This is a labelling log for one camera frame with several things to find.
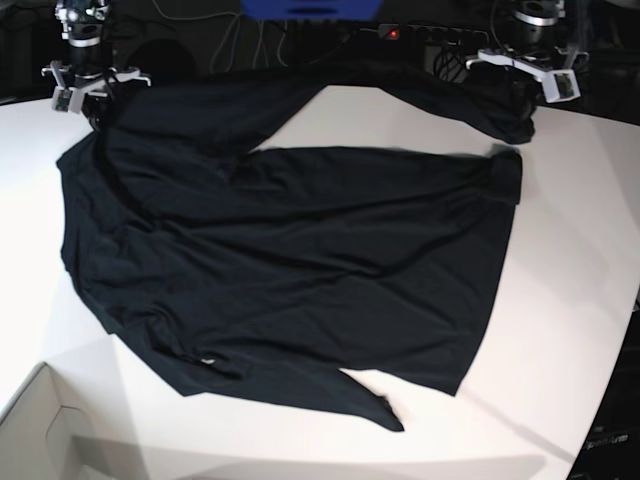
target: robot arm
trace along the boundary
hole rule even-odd
[[[53,75],[56,81],[52,102],[55,111],[83,113],[95,120],[96,108],[89,105],[109,101],[112,82],[142,80],[151,85],[151,79],[138,69],[118,72],[104,66],[103,31],[110,10],[109,0],[58,0],[56,18],[62,23],[62,38],[71,49],[71,64],[54,60],[42,69],[42,75]],[[93,97],[94,102],[87,102],[87,97]]]

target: dark background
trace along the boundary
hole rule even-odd
[[[156,1],[163,12],[172,17],[241,11],[240,0]],[[577,1],[591,4],[593,25],[589,47],[595,51],[594,62],[591,68],[580,72],[583,97],[555,107],[640,125],[637,74],[640,69],[640,12],[616,7],[604,0]],[[32,11],[11,8],[0,11],[0,102],[3,97],[5,102],[11,98],[43,98],[51,90],[52,81],[41,79],[39,70],[52,59],[64,60],[68,55],[67,45],[59,37],[60,24],[52,17],[52,2],[22,0],[17,5],[24,9],[44,7]],[[420,21],[489,32],[491,3],[491,0],[386,0],[368,26],[377,28],[376,21],[401,24]],[[153,74],[156,83],[209,75],[211,57],[233,19],[226,16],[201,21],[168,20],[160,15],[152,0],[116,0],[114,5],[117,18],[111,32],[116,52],[114,63],[119,67],[140,67]],[[406,43],[376,42],[377,35],[366,32],[355,35],[346,46],[341,46],[345,32],[353,29],[353,25],[327,22],[323,30],[322,25],[315,24],[312,35],[300,24],[289,24],[288,27],[292,28],[281,49],[281,57],[288,64],[317,59],[330,61],[347,54],[351,54],[351,58],[376,57],[377,54],[394,60],[415,60],[416,55],[423,55],[412,51]],[[233,71],[252,68],[258,44],[258,23],[243,17],[240,28],[233,59],[231,40],[234,32],[231,32],[215,62],[214,73],[225,72],[228,68]],[[265,24],[264,44],[269,68],[280,67],[276,52],[283,29],[283,22]],[[429,71],[433,55],[433,52],[425,54],[424,67]],[[267,68],[263,54],[258,57],[257,68]]]

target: blue object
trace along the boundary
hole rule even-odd
[[[383,0],[242,0],[257,20],[371,20]]]

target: power strip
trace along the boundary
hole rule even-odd
[[[411,28],[415,34],[423,37],[425,45],[442,46],[462,45],[474,43],[478,48],[489,45],[489,34],[482,30],[444,27],[442,25],[399,25],[394,23],[381,23],[378,26],[378,36],[385,40],[399,40],[402,30]]]

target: white tabletop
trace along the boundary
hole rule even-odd
[[[174,392],[104,333],[59,260],[54,161],[86,122],[47,101],[0,108],[0,406],[46,360],[114,472],[136,479],[564,480],[640,285],[640,128],[550,109],[534,120],[495,307],[458,396],[349,372],[389,397],[406,428],[392,433],[357,417]],[[331,87],[263,147],[487,154],[496,143],[379,90]]]

